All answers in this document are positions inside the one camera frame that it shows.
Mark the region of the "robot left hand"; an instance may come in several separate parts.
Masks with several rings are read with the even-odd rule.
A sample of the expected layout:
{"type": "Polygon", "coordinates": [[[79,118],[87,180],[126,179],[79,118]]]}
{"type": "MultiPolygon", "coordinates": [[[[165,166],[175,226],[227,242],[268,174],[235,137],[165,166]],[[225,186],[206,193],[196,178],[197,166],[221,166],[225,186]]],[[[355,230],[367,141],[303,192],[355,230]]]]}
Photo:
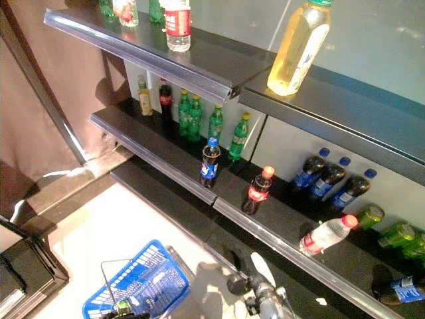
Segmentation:
{"type": "Polygon", "coordinates": [[[147,312],[136,313],[128,298],[119,301],[113,310],[104,314],[101,319],[149,319],[150,314],[147,312]]]}

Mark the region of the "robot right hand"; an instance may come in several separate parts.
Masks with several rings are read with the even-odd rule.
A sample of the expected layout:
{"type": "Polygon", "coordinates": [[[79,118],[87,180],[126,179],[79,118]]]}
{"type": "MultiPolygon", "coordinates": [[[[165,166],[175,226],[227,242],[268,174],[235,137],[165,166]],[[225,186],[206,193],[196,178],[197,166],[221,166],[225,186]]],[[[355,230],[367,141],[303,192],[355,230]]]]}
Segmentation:
{"type": "Polygon", "coordinates": [[[230,293],[242,296],[251,290],[256,292],[260,284],[276,287],[274,276],[264,258],[256,251],[243,253],[231,251],[236,272],[229,275],[226,286],[230,293]]]}

